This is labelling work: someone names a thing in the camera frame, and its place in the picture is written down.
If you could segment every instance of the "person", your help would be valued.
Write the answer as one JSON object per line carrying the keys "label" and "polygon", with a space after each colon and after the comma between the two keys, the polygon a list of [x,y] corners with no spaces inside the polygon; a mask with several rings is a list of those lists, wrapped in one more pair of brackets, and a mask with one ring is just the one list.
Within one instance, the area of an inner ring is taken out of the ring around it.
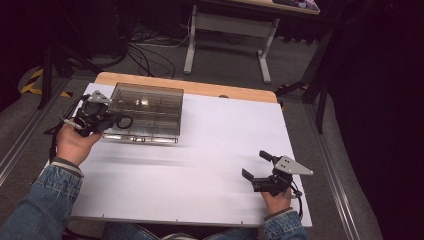
{"label": "person", "polygon": [[[100,137],[100,133],[81,137],[66,124],[60,129],[56,157],[6,220],[0,229],[0,239],[62,239],[84,177],[79,165]],[[269,213],[264,221],[264,234],[268,239],[307,239],[299,215],[290,208],[290,198],[283,194],[275,197],[261,194]],[[233,228],[208,239],[255,239],[255,234],[252,229]],[[102,239],[159,238],[134,223],[107,223]]]}

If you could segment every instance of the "table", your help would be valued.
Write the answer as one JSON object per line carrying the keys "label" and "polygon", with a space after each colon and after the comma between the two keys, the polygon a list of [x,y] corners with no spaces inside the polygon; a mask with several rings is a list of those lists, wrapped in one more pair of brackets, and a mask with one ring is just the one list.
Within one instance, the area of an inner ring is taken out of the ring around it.
{"label": "table", "polygon": [[[200,2],[222,2],[222,1],[200,1]],[[272,0],[228,0],[223,2],[235,2],[249,5],[257,5],[261,7],[273,8],[276,10],[295,11],[307,14],[318,15],[320,10],[313,0],[305,0],[306,8],[289,6],[285,4],[275,4]],[[194,51],[195,51],[195,35],[197,29],[210,31],[219,31],[233,34],[248,35],[254,37],[265,38],[265,44],[262,50],[258,50],[258,60],[261,67],[263,81],[271,83],[266,56],[271,47],[272,40],[278,28],[280,19],[274,18],[271,22],[260,22],[247,19],[218,16],[215,14],[206,14],[198,11],[197,5],[193,6],[191,15],[190,43],[187,49],[187,56],[184,65],[184,73],[190,74],[193,67]]]}
{"label": "table", "polygon": [[[260,150],[294,158],[280,106],[270,103],[270,98],[251,101],[211,95],[246,98],[249,94],[243,91],[257,92],[256,97],[266,91],[101,73],[86,93],[100,90],[110,96],[116,82],[182,86],[186,93],[181,135],[173,145],[101,139],[80,166],[85,179],[73,217],[214,226],[262,224],[265,204],[241,176],[241,169],[257,177],[270,175],[272,165],[258,156]],[[208,86],[207,96],[192,94],[196,89],[206,92]],[[299,176],[294,178],[303,191]],[[302,200],[302,223],[311,226],[306,199]],[[296,209],[297,204],[293,201],[292,206]]]}

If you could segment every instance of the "white paper sheet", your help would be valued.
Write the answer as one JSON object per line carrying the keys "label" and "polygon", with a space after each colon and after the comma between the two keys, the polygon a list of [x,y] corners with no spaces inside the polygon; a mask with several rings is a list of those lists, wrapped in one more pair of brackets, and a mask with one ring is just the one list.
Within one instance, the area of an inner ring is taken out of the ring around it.
{"label": "white paper sheet", "polygon": [[[113,86],[90,84],[110,97]],[[242,168],[271,174],[259,151],[294,159],[279,104],[184,95],[177,144],[101,139],[81,165],[85,178],[72,216],[124,221],[258,226],[266,216]],[[295,182],[303,192],[299,176]],[[312,226],[302,197],[302,224]],[[298,209],[298,201],[292,206]]]}

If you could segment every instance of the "hand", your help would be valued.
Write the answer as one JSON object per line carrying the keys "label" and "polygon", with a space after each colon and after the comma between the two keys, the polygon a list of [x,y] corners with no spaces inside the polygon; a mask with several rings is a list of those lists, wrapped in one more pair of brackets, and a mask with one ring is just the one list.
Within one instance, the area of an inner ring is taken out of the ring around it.
{"label": "hand", "polygon": [[57,157],[79,166],[88,157],[91,147],[100,139],[101,133],[81,137],[74,128],[64,124],[57,135]]}
{"label": "hand", "polygon": [[285,193],[279,193],[275,197],[269,192],[261,192],[261,194],[265,200],[268,214],[274,214],[290,207],[291,198],[287,197],[291,195],[290,188]]}

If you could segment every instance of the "denim jacket sleeve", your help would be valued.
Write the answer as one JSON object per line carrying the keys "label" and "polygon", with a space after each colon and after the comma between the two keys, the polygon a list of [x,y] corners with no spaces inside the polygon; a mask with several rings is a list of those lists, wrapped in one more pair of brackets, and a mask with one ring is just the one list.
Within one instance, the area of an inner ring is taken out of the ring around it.
{"label": "denim jacket sleeve", "polygon": [[62,239],[82,179],[47,166],[0,229],[0,239]]}
{"label": "denim jacket sleeve", "polygon": [[290,210],[274,216],[264,223],[264,232],[268,240],[308,239],[305,228],[296,211]]}

